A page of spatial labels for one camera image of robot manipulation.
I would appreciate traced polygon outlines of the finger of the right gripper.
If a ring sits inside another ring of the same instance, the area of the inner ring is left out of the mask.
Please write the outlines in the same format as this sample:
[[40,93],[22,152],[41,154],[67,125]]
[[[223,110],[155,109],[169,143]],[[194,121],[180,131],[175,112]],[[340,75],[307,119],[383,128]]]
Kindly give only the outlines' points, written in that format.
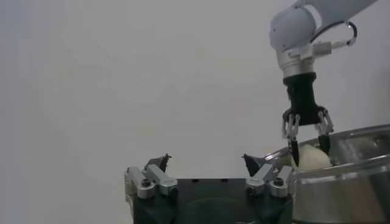
[[328,155],[331,148],[329,134],[334,132],[333,122],[326,109],[319,111],[318,117],[320,119],[320,123],[315,124],[314,127],[318,132],[319,147],[326,155]]
[[296,166],[299,165],[299,145],[297,141],[299,124],[300,115],[293,113],[289,113],[285,116],[282,122],[282,136],[288,142],[289,152]]

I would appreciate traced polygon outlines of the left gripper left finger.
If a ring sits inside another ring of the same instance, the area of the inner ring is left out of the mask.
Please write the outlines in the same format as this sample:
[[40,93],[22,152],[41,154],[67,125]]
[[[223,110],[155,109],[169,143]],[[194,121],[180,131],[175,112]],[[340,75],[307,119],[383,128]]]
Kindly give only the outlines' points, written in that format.
[[129,199],[134,195],[140,199],[150,199],[159,194],[175,200],[178,197],[178,180],[166,173],[168,161],[171,158],[165,154],[158,158],[150,159],[141,169],[130,166],[124,173],[125,197]]

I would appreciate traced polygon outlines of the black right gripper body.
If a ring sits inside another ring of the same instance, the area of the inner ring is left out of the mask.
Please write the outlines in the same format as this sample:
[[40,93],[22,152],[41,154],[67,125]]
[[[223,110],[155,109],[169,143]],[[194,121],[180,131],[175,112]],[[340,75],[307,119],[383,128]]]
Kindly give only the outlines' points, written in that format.
[[283,113],[284,122],[289,121],[289,115],[299,115],[299,126],[313,125],[321,122],[319,112],[325,108],[315,101],[313,83],[316,79],[315,72],[292,75],[283,79],[287,87],[288,98],[291,106]]

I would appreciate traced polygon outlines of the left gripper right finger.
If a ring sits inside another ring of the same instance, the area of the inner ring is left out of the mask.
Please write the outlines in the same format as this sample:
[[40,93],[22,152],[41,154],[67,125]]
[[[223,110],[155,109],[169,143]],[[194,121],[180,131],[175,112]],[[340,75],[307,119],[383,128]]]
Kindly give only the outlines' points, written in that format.
[[285,198],[294,195],[292,181],[293,167],[282,166],[276,168],[263,158],[257,158],[244,154],[249,177],[245,179],[246,193],[251,197],[257,197],[269,192],[273,197]]

